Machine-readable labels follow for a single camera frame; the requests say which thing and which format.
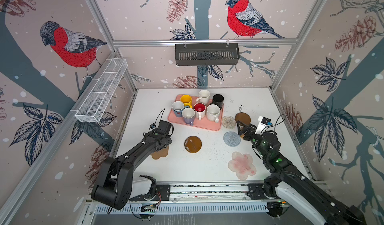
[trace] white mug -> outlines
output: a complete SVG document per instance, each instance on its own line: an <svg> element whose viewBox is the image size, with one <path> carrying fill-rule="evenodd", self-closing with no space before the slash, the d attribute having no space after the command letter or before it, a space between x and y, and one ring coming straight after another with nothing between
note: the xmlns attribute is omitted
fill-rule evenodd
<svg viewBox="0 0 384 225"><path fill-rule="evenodd" d="M212 122L218 122L218 115L220 114L220 108L215 105L211 104L207 107L207 119Z"/></svg>
<svg viewBox="0 0 384 225"><path fill-rule="evenodd" d="M199 120L205 116L205 111L207 110L204 103L196 103L193 109L195 110L195 117Z"/></svg>
<svg viewBox="0 0 384 225"><path fill-rule="evenodd" d="M199 98L196 99L196 102L197 103L204 103L205 105L207 105L207 103L209 102L209 96L210 95L211 95L211 93L208 90L201 90L199 92Z"/></svg>

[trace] blue floral mug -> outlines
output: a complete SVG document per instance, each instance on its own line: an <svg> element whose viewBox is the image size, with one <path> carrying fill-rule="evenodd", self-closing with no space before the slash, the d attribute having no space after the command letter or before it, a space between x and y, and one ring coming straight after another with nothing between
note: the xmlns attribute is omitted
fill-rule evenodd
<svg viewBox="0 0 384 225"><path fill-rule="evenodd" d="M172 110L175 113L176 117L182 117L182 112L184 108L189 107L189 106L184 106L184 103L177 101L172 104Z"/></svg>

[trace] knitted coaster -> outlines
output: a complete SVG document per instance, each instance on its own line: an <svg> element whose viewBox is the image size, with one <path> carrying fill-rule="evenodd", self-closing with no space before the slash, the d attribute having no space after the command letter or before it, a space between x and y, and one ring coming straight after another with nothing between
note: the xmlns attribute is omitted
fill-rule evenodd
<svg viewBox="0 0 384 225"><path fill-rule="evenodd" d="M240 144L240 136L236 132L226 132L224 134L224 142L230 147L236 147Z"/></svg>
<svg viewBox="0 0 384 225"><path fill-rule="evenodd" d="M231 116L224 116L221 119L221 124L223 124L224 127L232 129L236 126L236 121L233 117Z"/></svg>

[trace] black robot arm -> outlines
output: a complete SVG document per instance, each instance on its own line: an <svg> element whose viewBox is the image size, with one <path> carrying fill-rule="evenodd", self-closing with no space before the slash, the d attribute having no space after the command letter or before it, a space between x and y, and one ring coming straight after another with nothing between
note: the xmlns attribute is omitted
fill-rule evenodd
<svg viewBox="0 0 384 225"><path fill-rule="evenodd" d="M159 127L146 133L136 146L117 158L104 160L94 184L91 198L108 206L122 209L132 192L133 172L151 153L172 143L169 132L173 125L160 120Z"/></svg>

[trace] brown round coaster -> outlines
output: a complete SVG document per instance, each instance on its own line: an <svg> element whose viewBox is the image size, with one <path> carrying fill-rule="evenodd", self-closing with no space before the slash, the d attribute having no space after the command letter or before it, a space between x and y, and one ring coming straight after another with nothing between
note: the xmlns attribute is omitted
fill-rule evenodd
<svg viewBox="0 0 384 225"><path fill-rule="evenodd" d="M246 114L245 112L239 112L238 114L236 114L235 116L235 121L240 121L242 123L244 123L245 125L249 125L251 123L251 118L248 114Z"/></svg>
<svg viewBox="0 0 384 225"><path fill-rule="evenodd" d="M184 148L190 153L196 153L201 149L201 140L196 136L187 137L184 142Z"/></svg>

